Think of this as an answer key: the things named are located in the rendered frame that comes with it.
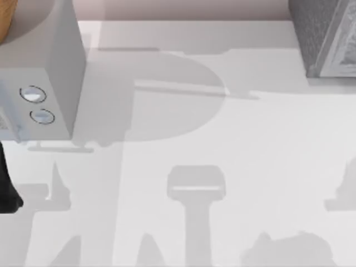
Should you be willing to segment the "pale microwave oven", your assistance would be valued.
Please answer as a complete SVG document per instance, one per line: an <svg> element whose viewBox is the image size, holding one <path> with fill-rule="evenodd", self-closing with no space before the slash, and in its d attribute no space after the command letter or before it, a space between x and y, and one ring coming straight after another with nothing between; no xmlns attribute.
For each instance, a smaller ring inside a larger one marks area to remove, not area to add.
<svg viewBox="0 0 356 267"><path fill-rule="evenodd" d="M86 52L73 0L18 0L0 44L0 141L69 140L75 125L86 69ZM45 101L30 103L19 89L37 86ZM46 109L49 125L29 113Z"/></svg>

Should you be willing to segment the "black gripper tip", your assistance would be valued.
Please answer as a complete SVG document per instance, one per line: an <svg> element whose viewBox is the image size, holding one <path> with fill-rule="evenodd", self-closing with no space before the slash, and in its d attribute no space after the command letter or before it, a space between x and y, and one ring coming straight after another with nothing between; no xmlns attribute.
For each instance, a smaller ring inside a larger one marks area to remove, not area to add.
<svg viewBox="0 0 356 267"><path fill-rule="evenodd" d="M3 145L0 142L0 214L14 214L23 204L23 199L10 178Z"/></svg>

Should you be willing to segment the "large microwave knob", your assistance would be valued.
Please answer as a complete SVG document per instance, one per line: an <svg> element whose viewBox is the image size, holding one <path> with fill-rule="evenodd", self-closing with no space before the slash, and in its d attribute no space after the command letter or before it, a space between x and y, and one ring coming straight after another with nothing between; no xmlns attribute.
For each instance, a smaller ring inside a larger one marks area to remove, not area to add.
<svg viewBox="0 0 356 267"><path fill-rule="evenodd" d="M37 86L27 86L19 89L20 96L30 103L41 103L46 100L47 94Z"/></svg>

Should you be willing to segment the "small microwave knob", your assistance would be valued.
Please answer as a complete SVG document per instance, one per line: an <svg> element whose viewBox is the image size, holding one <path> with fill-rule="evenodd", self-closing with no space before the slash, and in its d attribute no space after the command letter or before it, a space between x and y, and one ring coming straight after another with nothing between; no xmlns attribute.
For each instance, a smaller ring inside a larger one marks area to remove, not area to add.
<svg viewBox="0 0 356 267"><path fill-rule="evenodd" d="M55 121L54 114L46 109L34 110L29 113L30 118L41 125L49 125Z"/></svg>

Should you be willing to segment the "wooden bowl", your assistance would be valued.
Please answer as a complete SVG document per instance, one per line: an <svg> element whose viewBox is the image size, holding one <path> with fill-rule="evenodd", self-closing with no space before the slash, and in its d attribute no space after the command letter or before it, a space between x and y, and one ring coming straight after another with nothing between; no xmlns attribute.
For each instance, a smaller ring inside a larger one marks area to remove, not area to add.
<svg viewBox="0 0 356 267"><path fill-rule="evenodd" d="M18 0L0 0L0 44L8 35Z"/></svg>

